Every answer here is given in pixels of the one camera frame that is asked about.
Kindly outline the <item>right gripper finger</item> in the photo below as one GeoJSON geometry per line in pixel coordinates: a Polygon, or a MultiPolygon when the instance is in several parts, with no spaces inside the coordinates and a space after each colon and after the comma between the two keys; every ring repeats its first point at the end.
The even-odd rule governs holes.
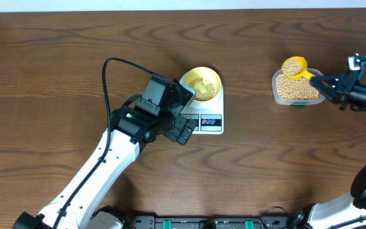
{"type": "Polygon", "coordinates": [[[325,76],[315,76],[310,79],[311,86],[325,85],[325,86],[337,86],[342,79],[345,77],[345,74],[332,74],[325,76]]]}
{"type": "Polygon", "coordinates": [[[310,85],[316,88],[331,103],[341,103],[341,94],[339,93],[339,81],[310,81],[310,85]]]}

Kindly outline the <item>yellow measuring scoop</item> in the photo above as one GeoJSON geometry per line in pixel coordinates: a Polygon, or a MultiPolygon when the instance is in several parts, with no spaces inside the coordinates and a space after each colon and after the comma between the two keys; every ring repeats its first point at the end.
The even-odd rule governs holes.
{"type": "Polygon", "coordinates": [[[306,62],[306,59],[304,57],[295,56],[295,57],[290,57],[290,58],[295,58],[302,64],[302,71],[301,71],[300,74],[295,75],[295,76],[285,75],[288,79],[290,79],[290,80],[301,80],[302,78],[305,78],[307,80],[310,80],[312,77],[314,77],[314,74],[310,73],[308,71],[308,63],[306,62]]]}

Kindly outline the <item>pale yellow plastic bowl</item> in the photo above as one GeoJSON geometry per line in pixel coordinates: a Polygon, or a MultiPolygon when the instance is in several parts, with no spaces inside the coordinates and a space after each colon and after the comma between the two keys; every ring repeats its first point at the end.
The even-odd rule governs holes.
{"type": "Polygon", "coordinates": [[[220,76],[217,74],[217,72],[209,67],[195,67],[194,69],[191,69],[190,71],[185,73],[185,75],[183,75],[183,77],[180,80],[180,83],[189,86],[189,82],[198,77],[202,77],[205,80],[210,80],[215,85],[215,88],[217,91],[217,93],[213,99],[211,99],[209,101],[205,101],[205,102],[212,102],[212,101],[218,100],[222,93],[222,82],[221,82],[220,76]]]}

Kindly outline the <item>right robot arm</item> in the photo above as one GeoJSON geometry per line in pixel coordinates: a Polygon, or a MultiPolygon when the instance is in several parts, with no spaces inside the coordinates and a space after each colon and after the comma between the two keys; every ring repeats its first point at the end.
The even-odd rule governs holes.
{"type": "MultiPolygon", "coordinates": [[[[310,81],[331,103],[353,111],[366,111],[366,85],[359,76],[320,76],[310,81]]],[[[350,191],[330,202],[302,211],[293,228],[359,228],[366,225],[366,166],[356,175],[350,191]]]]}

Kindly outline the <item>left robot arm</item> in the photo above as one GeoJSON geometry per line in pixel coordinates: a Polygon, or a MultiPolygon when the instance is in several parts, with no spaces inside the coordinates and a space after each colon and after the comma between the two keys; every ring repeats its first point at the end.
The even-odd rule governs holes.
{"type": "Polygon", "coordinates": [[[118,217],[95,211],[115,180],[158,135],[184,145],[196,126],[167,106],[157,106],[159,116],[153,116],[139,108],[142,104],[147,101],[134,95],[115,109],[98,146],[71,182],[36,216],[23,212],[14,228],[122,228],[118,217]],[[131,108],[133,102],[138,106],[131,108]]]}

